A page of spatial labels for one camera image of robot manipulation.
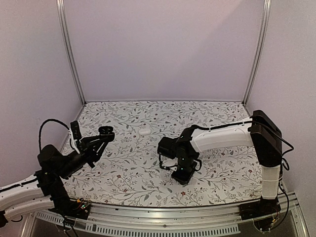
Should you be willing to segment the white earbud charging case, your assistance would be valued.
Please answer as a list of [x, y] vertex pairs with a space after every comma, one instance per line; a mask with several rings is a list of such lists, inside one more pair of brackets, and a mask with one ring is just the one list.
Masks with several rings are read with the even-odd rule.
[[142, 136], [149, 135], [149, 134], [151, 134], [151, 132], [152, 131], [151, 131], [151, 129], [149, 127], [141, 128], [138, 131], [139, 135], [142, 135]]

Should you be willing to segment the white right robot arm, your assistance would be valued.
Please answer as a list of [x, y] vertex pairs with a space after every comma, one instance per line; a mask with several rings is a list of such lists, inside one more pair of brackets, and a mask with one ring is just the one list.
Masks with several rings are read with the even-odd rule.
[[282, 160], [282, 133], [261, 110], [240, 122], [204, 128], [192, 125], [183, 130], [173, 144], [177, 168], [172, 178], [182, 185], [196, 171], [198, 156], [208, 150], [228, 147], [254, 147], [262, 168], [262, 199], [255, 205], [259, 215], [266, 215], [274, 208], [278, 194]]

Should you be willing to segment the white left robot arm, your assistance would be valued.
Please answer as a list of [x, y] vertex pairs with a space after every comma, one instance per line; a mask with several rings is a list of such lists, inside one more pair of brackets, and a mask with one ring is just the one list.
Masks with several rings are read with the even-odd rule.
[[68, 155], [61, 154], [53, 145], [42, 148], [38, 155], [40, 170], [19, 182], [1, 187], [1, 227], [17, 217], [44, 209], [86, 220], [90, 213], [89, 205], [86, 201], [72, 200], [63, 180], [69, 179], [86, 164], [93, 168], [114, 138], [114, 133], [82, 138]]

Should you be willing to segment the floral patterned table mat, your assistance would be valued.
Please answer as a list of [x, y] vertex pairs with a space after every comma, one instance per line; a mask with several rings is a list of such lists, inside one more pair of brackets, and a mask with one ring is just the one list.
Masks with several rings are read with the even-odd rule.
[[[260, 199], [262, 168], [254, 147], [217, 148], [200, 153], [186, 185], [171, 177], [177, 158], [157, 153], [162, 137], [178, 138], [192, 125], [204, 128], [249, 118], [241, 103], [131, 101], [88, 103], [78, 119], [83, 138], [112, 126], [115, 138], [95, 167], [85, 165], [64, 185], [72, 198], [128, 206], [174, 207]], [[151, 134], [139, 135], [149, 127]]]

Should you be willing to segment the front aluminium rail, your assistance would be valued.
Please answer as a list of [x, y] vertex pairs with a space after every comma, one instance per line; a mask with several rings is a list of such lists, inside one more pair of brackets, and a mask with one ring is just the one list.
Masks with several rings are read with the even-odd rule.
[[22, 237], [310, 237], [294, 192], [278, 196], [281, 211], [272, 230], [257, 229], [273, 215], [244, 219], [240, 203], [147, 208], [92, 204], [87, 220], [63, 231], [63, 218], [46, 210], [25, 217]]

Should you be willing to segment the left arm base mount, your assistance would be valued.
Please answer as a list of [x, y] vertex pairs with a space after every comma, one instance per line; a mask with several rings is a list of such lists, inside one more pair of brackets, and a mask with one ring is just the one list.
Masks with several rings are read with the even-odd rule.
[[50, 200], [53, 201], [54, 207], [49, 210], [61, 216], [83, 220], [87, 220], [89, 217], [91, 202], [88, 200], [83, 198], [71, 199], [67, 193], [53, 193]]

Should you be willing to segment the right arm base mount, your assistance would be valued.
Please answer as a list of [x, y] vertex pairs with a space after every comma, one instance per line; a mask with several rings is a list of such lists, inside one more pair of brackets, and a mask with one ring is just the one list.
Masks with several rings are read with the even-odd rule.
[[239, 215], [242, 220], [252, 219], [254, 226], [261, 232], [270, 231], [280, 218], [281, 207], [278, 198], [240, 204]]

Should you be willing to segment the left aluminium frame post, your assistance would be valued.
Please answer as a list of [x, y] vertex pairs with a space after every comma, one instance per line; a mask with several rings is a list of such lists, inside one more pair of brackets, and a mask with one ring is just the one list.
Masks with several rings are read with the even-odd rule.
[[86, 104], [86, 99], [84, 96], [83, 88], [79, 79], [79, 74], [75, 62], [75, 57], [74, 53], [72, 50], [71, 46], [71, 39], [70, 39], [70, 34], [68, 30], [68, 25], [67, 25], [67, 18], [66, 18], [66, 12], [65, 12], [65, 5], [63, 0], [57, 0], [56, 1], [57, 5], [57, 12], [58, 12], [58, 18], [60, 22], [60, 27], [61, 27], [61, 33], [64, 41], [64, 46], [65, 46], [65, 51], [66, 51], [66, 56], [69, 62], [69, 67], [70, 71], [72, 74], [72, 78], [74, 81], [75, 89], [78, 94], [80, 103], [84, 106]]

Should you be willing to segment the aluminium frame post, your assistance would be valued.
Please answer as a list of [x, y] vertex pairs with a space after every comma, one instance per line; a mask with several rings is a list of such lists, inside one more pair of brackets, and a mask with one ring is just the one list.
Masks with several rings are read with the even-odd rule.
[[79, 79], [79, 74], [75, 62], [75, 57], [74, 53], [72, 50], [71, 46], [71, 39], [70, 39], [70, 34], [68, 30], [68, 25], [67, 25], [67, 18], [66, 18], [66, 12], [65, 12], [65, 5], [63, 0], [57, 0], [56, 1], [57, 5], [57, 12], [58, 12], [58, 18], [60, 22], [60, 27], [61, 27], [61, 33], [64, 41], [64, 46], [65, 46], [65, 51], [66, 51], [66, 56], [69, 62], [69, 67], [70, 71], [72, 74], [72, 78], [74, 81], [75, 89], [78, 94], [80, 103], [84, 106], [86, 104], [86, 99], [84, 96], [83, 88]]
[[251, 96], [252, 88], [255, 83], [257, 71], [259, 68], [260, 60], [261, 60], [261, 55], [264, 49], [264, 43], [265, 43], [265, 38], [266, 38], [268, 24], [269, 24], [270, 11], [271, 11], [271, 0], [264, 0], [262, 19], [261, 19], [261, 24], [260, 24], [260, 29], [259, 29], [259, 36], [258, 36], [256, 50], [255, 50], [254, 60], [251, 66], [246, 91], [245, 91], [243, 101], [242, 101], [245, 107], [247, 106], [250, 96]]

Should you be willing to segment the right aluminium frame post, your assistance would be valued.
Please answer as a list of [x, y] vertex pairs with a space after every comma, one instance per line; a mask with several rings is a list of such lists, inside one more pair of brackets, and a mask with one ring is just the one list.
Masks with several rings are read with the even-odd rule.
[[270, 11], [271, 11], [271, 0], [264, 0], [262, 19], [261, 19], [261, 24], [260, 24], [260, 29], [259, 29], [259, 36], [258, 36], [256, 50], [255, 50], [254, 60], [251, 66], [246, 91], [245, 91], [243, 101], [242, 101], [245, 107], [247, 106], [250, 96], [251, 96], [252, 88], [255, 83], [257, 71], [259, 68], [260, 60], [261, 60], [261, 55], [264, 49], [264, 43], [265, 43], [265, 38], [266, 38], [268, 24], [269, 24]]

